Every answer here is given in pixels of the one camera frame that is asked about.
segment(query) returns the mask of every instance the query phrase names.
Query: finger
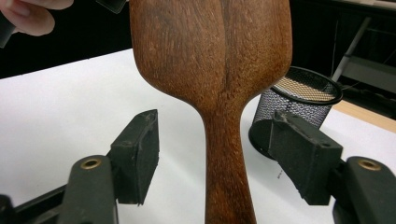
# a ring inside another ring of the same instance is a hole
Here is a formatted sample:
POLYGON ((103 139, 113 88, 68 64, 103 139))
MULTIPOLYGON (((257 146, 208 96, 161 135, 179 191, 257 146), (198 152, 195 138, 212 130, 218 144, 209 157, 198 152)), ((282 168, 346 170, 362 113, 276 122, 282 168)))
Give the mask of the finger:
POLYGON ((64 9, 70 7, 74 0, 21 0, 22 2, 48 9, 64 9))
POLYGON ((8 0, 6 7, 2 8, 2 13, 18 30, 28 35, 46 35, 55 25, 55 20, 43 7, 17 0, 8 0))

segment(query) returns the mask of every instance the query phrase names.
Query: dark wood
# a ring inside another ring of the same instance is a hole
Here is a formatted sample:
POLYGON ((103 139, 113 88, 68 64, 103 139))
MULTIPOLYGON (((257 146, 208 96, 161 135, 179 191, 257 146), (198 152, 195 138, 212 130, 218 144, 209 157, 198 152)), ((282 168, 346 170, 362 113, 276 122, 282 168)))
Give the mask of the dark wood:
POLYGON ((131 0, 130 16, 142 77, 204 121, 205 223, 255 223, 240 117, 289 69, 289 1, 131 0))

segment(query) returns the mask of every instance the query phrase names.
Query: mesh cup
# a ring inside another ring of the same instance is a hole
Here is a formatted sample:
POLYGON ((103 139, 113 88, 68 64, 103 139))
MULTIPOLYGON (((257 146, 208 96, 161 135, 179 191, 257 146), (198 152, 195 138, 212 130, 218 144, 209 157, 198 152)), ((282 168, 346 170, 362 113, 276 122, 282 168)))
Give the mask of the mesh cup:
POLYGON ((275 111, 298 115, 319 129, 332 105, 342 97, 342 90, 331 79, 292 66, 275 86, 262 93, 249 131, 250 142, 261 154, 271 158, 267 151, 275 111))

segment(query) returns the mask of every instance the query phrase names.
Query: wooden spoon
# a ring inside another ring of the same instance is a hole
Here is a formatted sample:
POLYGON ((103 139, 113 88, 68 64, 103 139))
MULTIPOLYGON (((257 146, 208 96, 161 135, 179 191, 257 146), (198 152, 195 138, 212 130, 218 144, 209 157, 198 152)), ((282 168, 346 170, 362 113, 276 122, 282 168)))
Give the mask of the wooden spoon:
POLYGON ((204 121, 205 223, 255 223, 240 118, 289 69, 289 1, 131 0, 130 16, 142 77, 204 121))

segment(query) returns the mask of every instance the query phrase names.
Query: white surface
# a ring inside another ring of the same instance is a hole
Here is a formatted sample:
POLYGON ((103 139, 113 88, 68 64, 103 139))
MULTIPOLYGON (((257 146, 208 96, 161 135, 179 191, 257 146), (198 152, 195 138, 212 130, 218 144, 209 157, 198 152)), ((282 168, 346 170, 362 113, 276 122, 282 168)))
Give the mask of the white surface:
MULTIPOLYGON (((281 168, 248 141, 256 97, 241 118, 258 223, 333 223, 330 206, 308 206, 281 168)), ((106 155, 138 113, 157 108, 160 162, 143 206, 119 205, 120 223, 204 223, 205 134, 189 105, 139 76, 132 50, 0 80, 0 193, 14 205, 67 182, 79 159, 106 155)), ((332 110, 321 130, 395 173, 395 133, 332 110)))

